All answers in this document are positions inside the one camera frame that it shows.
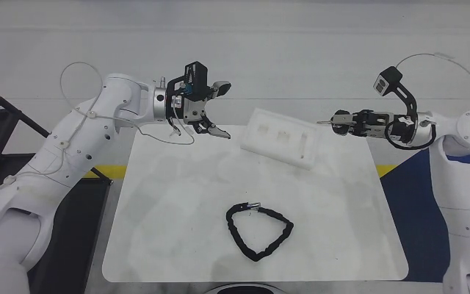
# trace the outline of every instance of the white foam block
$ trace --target white foam block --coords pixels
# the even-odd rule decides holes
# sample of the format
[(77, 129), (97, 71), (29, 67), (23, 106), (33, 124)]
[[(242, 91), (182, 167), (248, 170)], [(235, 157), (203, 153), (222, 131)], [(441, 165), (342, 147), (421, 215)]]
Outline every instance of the white foam block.
[(321, 139), (318, 128), (312, 123), (256, 108), (240, 147), (309, 171)]

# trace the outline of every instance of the black cable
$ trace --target black cable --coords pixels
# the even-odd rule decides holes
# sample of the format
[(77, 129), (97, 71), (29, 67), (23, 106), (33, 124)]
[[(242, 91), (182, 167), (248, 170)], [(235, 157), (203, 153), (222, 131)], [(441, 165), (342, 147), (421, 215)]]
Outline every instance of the black cable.
[(271, 255), (274, 250), (276, 250), (279, 245), (289, 237), (289, 235), (292, 232), (292, 229), (294, 228), (294, 224), (285, 218), (281, 213), (275, 212), (272, 209), (267, 209), (263, 207), (257, 208), (258, 212), (264, 213), (271, 218), (275, 218), (276, 220), (282, 221), (286, 224), (286, 228), (282, 231), (282, 235), (279, 236), (278, 239), (276, 239), (274, 242), (269, 244), (264, 251), (261, 251), (259, 253), (256, 253), (254, 250), (248, 248), (248, 246), (243, 242), (242, 237), (240, 236), (240, 233), (238, 233), (238, 229), (236, 228), (234, 224), (234, 220), (232, 216), (241, 211), (249, 210), (251, 207), (248, 206), (248, 202), (246, 203), (240, 203), (240, 204), (235, 204), (230, 208), (227, 213), (225, 214), (225, 218), (227, 219), (227, 224), (228, 224), (228, 230), (230, 231), (232, 237), (234, 238), (234, 241), (236, 245), (240, 248), (242, 253), (248, 257), (249, 259), (253, 260), (254, 262), (258, 262), (259, 260)]
[(423, 144), (423, 145), (420, 145), (420, 146), (412, 146), (412, 147), (408, 147), (408, 146), (401, 146), (401, 145), (398, 145), (396, 144), (394, 141), (392, 141), (390, 139), (390, 135), (388, 134), (388, 130), (390, 129), (390, 126), (394, 125), (395, 123), (398, 123), (399, 121), (395, 120), (395, 121), (392, 121), (390, 123), (388, 123), (385, 127), (385, 139), (387, 139), (387, 141), (395, 148), (397, 149), (400, 149), (400, 150), (420, 150), (420, 149), (424, 149), (424, 148), (427, 148), (429, 147), (431, 144), (434, 143), (434, 140), (435, 140), (435, 136), (436, 136), (436, 132), (435, 132), (435, 125), (432, 124), (431, 125), (431, 140), (429, 142), (427, 142), (426, 144)]

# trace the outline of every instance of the gray floor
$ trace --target gray floor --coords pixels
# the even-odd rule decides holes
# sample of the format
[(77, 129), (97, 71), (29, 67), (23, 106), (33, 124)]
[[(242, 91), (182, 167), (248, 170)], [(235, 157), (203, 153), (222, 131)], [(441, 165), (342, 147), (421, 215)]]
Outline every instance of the gray floor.
[[(108, 202), (95, 249), (95, 256), (88, 278), (86, 294), (156, 294), (156, 293), (204, 293), (222, 283), (111, 283), (101, 272), (112, 222), (118, 205), (123, 180), (115, 180), (111, 186)], [(442, 293), (440, 284), (410, 282), (282, 282), (270, 283), (288, 293), (321, 294), (437, 294)]]

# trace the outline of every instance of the metal pin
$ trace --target metal pin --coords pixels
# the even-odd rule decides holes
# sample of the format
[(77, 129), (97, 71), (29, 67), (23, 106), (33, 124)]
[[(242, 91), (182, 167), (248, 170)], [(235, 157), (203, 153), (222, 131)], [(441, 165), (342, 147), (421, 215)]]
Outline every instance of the metal pin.
[(249, 203), (249, 204), (247, 205), (247, 207), (248, 207), (249, 209), (256, 209), (256, 208), (259, 208), (259, 207), (261, 207), (261, 202)]

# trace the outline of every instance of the white cable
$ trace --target white cable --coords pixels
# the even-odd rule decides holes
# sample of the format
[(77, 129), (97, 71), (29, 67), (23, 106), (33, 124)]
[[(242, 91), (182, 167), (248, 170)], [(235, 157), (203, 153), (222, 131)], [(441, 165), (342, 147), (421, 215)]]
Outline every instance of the white cable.
[(76, 109), (76, 108), (72, 105), (72, 103), (70, 102), (70, 100), (69, 100), (69, 99), (67, 98), (67, 96), (65, 95), (65, 93), (64, 93), (64, 88), (62, 87), (62, 78), (63, 78), (63, 76), (64, 76), (64, 72), (65, 72), (69, 67), (71, 67), (72, 65), (75, 65), (75, 64), (83, 64), (83, 65), (88, 65), (88, 66), (90, 66), (90, 67), (96, 72), (96, 74), (98, 74), (98, 76), (99, 76), (99, 78), (100, 78), (100, 84), (101, 84), (101, 86), (100, 86), (100, 92), (99, 92), (98, 95), (95, 97), (95, 100), (94, 100), (93, 103), (91, 104), (91, 106), (90, 106), (90, 108), (88, 109), (88, 111), (90, 111), (90, 110), (93, 108), (93, 106), (95, 106), (95, 103), (96, 103), (96, 101), (98, 100), (98, 97), (101, 95), (101, 92), (103, 91), (103, 78), (101, 77), (101, 74), (100, 74), (99, 70), (98, 70), (96, 67), (94, 67), (93, 65), (91, 65), (91, 64), (89, 64), (89, 63), (87, 63), (87, 62), (84, 62), (84, 61), (75, 61), (75, 62), (72, 62), (71, 64), (65, 66), (64, 69), (62, 70), (62, 72), (60, 73), (59, 86), (60, 86), (60, 92), (61, 92), (61, 94), (62, 94), (62, 97), (65, 99), (65, 101), (67, 102), (67, 104), (70, 106), (70, 108), (71, 108), (72, 110), (74, 110), (74, 111), (80, 113), (80, 114), (83, 115), (83, 116), (87, 116), (87, 113), (81, 112), (80, 110)]
[(37, 174), (37, 175), (40, 175), (40, 176), (48, 176), (48, 175), (51, 175), (53, 173), (56, 173), (64, 165), (65, 149), (62, 149), (62, 152), (60, 154), (61, 154), (61, 156), (60, 156), (60, 165), (59, 165), (58, 168), (56, 168), (53, 171), (48, 171), (47, 173), (40, 173), (39, 171), (24, 171), (23, 173), (17, 173), (15, 176), (20, 176), (20, 175), (24, 175), (24, 174)]
[(442, 60), (446, 60), (446, 61), (449, 61), (449, 62), (452, 62), (454, 63), (455, 65), (457, 65), (458, 67), (462, 68), (466, 73), (470, 74), (470, 71), (463, 65), (461, 65), (459, 62), (456, 62), (454, 60), (452, 60), (451, 57), (448, 57), (448, 56), (445, 56), (444, 54), (439, 54), (439, 53), (418, 53), (418, 54), (412, 54), (406, 58), (403, 58), (402, 60), (400, 60), (400, 62), (397, 63), (397, 65), (395, 66), (396, 68), (398, 68), (405, 60), (408, 60), (412, 57), (416, 57), (416, 56), (422, 56), (422, 55), (428, 55), (428, 56), (432, 56), (432, 57), (436, 57), (436, 58), (440, 58)]
[[(67, 98), (67, 96), (65, 95), (64, 93), (64, 88), (62, 86), (62, 78), (64, 76), (64, 72), (69, 68), (71, 67), (72, 65), (75, 65), (75, 64), (83, 64), (83, 65), (88, 65), (90, 66), (96, 74), (98, 74), (99, 78), (100, 78), (100, 92), (98, 93), (98, 95), (94, 98), (95, 100), (93, 100), (92, 104), (90, 105), (90, 107), (88, 108), (87, 112), (86, 113), (83, 113), (82, 111), (78, 110), (76, 107), (74, 107), (72, 105), (72, 103), (70, 102), (70, 100)], [(89, 111), (91, 111), (91, 109), (95, 106), (97, 100), (98, 100), (98, 97), (101, 95), (101, 92), (103, 92), (103, 78), (101, 77), (101, 74), (99, 72), (99, 70), (94, 67), (93, 65), (87, 63), (87, 62), (83, 62), (83, 61), (76, 61), (76, 62), (72, 62), (70, 63), (69, 65), (65, 66), (64, 69), (62, 70), (62, 72), (60, 73), (60, 80), (59, 80), (59, 86), (60, 86), (60, 92), (62, 94), (62, 97), (64, 98), (64, 100), (67, 102), (67, 104), (70, 106), (70, 108), (72, 108), (72, 110), (78, 112), (79, 114), (83, 115), (83, 118), (82, 118), (82, 121), (80, 122), (80, 124), (75, 128), (75, 130), (73, 131), (72, 135), (70, 136), (70, 138), (68, 139), (68, 142), (72, 141), (72, 138), (75, 136), (75, 134), (82, 128), (84, 122), (87, 120), (87, 113)]]
[(150, 134), (147, 134), (147, 133), (144, 133), (142, 132), (142, 130), (140, 129), (140, 127), (138, 125), (136, 125), (136, 123), (130, 121), (130, 120), (127, 120), (125, 118), (113, 118), (111, 116), (104, 116), (104, 115), (97, 115), (96, 116), (97, 118), (108, 118), (108, 119), (112, 119), (112, 120), (115, 120), (115, 121), (125, 121), (126, 123), (129, 123), (131, 124), (132, 126), (135, 126), (137, 128), (137, 130), (139, 130), (139, 133), (142, 135), (142, 136), (146, 136), (146, 137), (151, 137), (159, 142), (162, 142), (162, 143), (166, 143), (166, 144), (172, 144), (172, 145), (192, 145), (194, 142), (195, 142), (195, 139), (194, 137), (186, 130), (184, 129), (184, 131), (191, 137), (192, 141), (191, 143), (177, 143), (177, 142), (170, 142), (170, 141), (165, 141), (165, 140), (162, 140), (162, 139), (159, 139), (157, 137), (154, 137)]

